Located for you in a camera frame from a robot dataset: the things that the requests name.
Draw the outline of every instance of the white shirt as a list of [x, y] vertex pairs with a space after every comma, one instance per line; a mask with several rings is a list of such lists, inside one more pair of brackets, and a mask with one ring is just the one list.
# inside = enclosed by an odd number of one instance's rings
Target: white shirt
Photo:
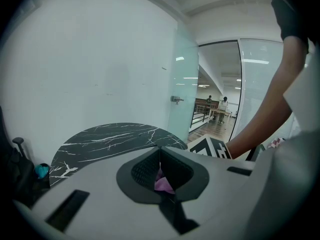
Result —
[[221, 101], [219, 106], [226, 106], [225, 110], [228, 108], [228, 101]]

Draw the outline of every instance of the pink cloth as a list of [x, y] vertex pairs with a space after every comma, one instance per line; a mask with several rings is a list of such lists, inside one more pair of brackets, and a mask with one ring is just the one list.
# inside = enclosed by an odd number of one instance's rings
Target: pink cloth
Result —
[[172, 189], [171, 185], [169, 184], [167, 178], [164, 177], [164, 174], [161, 168], [159, 169], [158, 174], [155, 177], [154, 190], [165, 191], [169, 194], [175, 193], [175, 191]]
[[275, 138], [269, 145], [268, 148], [277, 148], [282, 142], [285, 142], [284, 138]]

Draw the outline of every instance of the wooden desk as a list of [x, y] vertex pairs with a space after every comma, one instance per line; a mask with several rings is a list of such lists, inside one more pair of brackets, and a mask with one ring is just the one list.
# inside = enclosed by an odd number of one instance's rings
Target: wooden desk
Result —
[[217, 108], [210, 108], [208, 124], [209, 124], [209, 121], [210, 121], [211, 111], [213, 112], [212, 113], [212, 119], [214, 118], [214, 112], [223, 113], [223, 114], [228, 116], [228, 120], [226, 121], [226, 125], [224, 127], [224, 129], [227, 129], [227, 125], [229, 123], [229, 118], [230, 118], [232, 113], [231, 112], [227, 112], [227, 111], [223, 111], [223, 110], [220, 110], [220, 109], [217, 109]]

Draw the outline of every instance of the white wall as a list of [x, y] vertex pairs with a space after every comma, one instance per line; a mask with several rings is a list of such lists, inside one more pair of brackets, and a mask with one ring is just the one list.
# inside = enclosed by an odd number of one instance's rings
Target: white wall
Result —
[[222, 93], [224, 90], [224, 81], [221, 77], [220, 67], [217, 64], [217, 60], [215, 59], [215, 55], [206, 51], [201, 51], [199, 49], [199, 70], [201, 72], [204, 71], [204, 75], [211, 79], [218, 90]]
[[220, 96], [220, 100], [222, 101], [225, 96], [228, 98], [229, 103], [234, 103], [239, 105], [240, 89], [235, 89], [234, 87], [225, 86], [223, 89], [223, 95]]
[[282, 41], [271, 4], [217, 7], [193, 16], [188, 27], [199, 45], [237, 38]]
[[217, 88], [215, 87], [206, 87], [206, 88], [203, 88], [203, 87], [197, 87], [196, 89], [196, 97], [198, 99], [208, 99], [209, 98], [209, 95], [211, 95], [211, 99], [213, 101], [219, 101], [219, 98], [220, 98], [220, 92]]
[[50, 164], [66, 140], [94, 126], [166, 129], [176, 29], [148, 0], [43, 0], [0, 55], [9, 138], [24, 138], [32, 160]]

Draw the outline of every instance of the black marble table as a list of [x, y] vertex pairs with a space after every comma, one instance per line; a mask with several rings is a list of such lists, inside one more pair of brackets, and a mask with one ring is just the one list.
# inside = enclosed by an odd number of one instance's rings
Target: black marble table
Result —
[[91, 163], [156, 145], [188, 148], [170, 132], [147, 124], [110, 123], [83, 130], [55, 153], [49, 172], [50, 186], [54, 187]]

